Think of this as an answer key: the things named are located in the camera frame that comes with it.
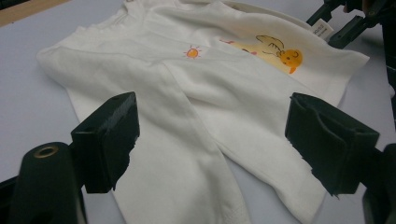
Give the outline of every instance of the black clamp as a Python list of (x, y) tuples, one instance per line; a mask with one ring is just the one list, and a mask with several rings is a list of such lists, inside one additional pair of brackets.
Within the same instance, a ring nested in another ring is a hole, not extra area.
[[(314, 25), (319, 19), (329, 21), (332, 18), (332, 11), (339, 6), (346, 6), (347, 12), (353, 9), (362, 10), (361, 0), (324, 0), (323, 6), (315, 12), (308, 20), (309, 25)], [(368, 8), (365, 17), (355, 16), (340, 31), (332, 35), (329, 45), (343, 49), (352, 42), (367, 28), (372, 28), (377, 24), (396, 24), (395, 0), (376, 0)]]
[(294, 93), (285, 131), (331, 194), (367, 187), (367, 224), (396, 223), (396, 144), (375, 148), (379, 133), (319, 98)]
[(115, 188), (140, 135), (134, 92), (109, 99), (71, 134), (70, 146), (53, 142), (30, 150), (19, 175), (0, 183), (0, 223), (87, 223), (81, 188)]

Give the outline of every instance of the clamp jaw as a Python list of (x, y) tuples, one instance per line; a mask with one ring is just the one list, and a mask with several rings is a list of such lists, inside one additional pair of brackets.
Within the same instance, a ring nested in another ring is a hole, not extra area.
[[(332, 11), (341, 5), (346, 6), (346, 12), (350, 12), (353, 9), (362, 10), (361, 0), (324, 0), (323, 6), (318, 9), (318, 11), (316, 11), (306, 22), (310, 25), (314, 25), (319, 19), (329, 21), (332, 18)], [(361, 16), (355, 16), (344, 26), (344, 28), (342, 28), (330, 38), (329, 45), (337, 49), (343, 49), (347, 44), (358, 37), (365, 29), (372, 28), (379, 23), (382, 25), (393, 24), (393, 29), (395, 29), (395, 0), (374, 1), (365, 12), (364, 18)]]
[(286, 137), (331, 194), (367, 187), (367, 224), (396, 223), (396, 144), (375, 148), (379, 133), (319, 98), (291, 96)]
[(81, 188), (107, 193), (128, 168), (140, 135), (134, 92), (106, 101), (71, 135), (70, 146), (30, 150), (19, 175), (0, 183), (0, 223), (86, 224)]

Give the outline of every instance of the white table surface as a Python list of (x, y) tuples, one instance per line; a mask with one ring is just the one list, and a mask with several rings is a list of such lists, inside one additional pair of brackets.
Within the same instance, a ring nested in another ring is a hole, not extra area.
[[(320, 0), (239, 0), (267, 7), (306, 21), (323, 3)], [(48, 142), (71, 143), (78, 120), (63, 87), (48, 78), (35, 55), (73, 33), (115, 14), (121, 0), (72, 0), (0, 28), (0, 182), (18, 174), (21, 158)], [(355, 14), (341, 8), (329, 24), (339, 30)], [(352, 117), (380, 132), (377, 148), (396, 142), (381, 27), (365, 31), (347, 49), (371, 60), (351, 79), (339, 106)], [(252, 223), (299, 223), (274, 190), (228, 161), (247, 202)], [(314, 223), (363, 223), (360, 186), (355, 195), (339, 199), (327, 195)], [(124, 223), (112, 193), (84, 194), (88, 219), (94, 224)]]

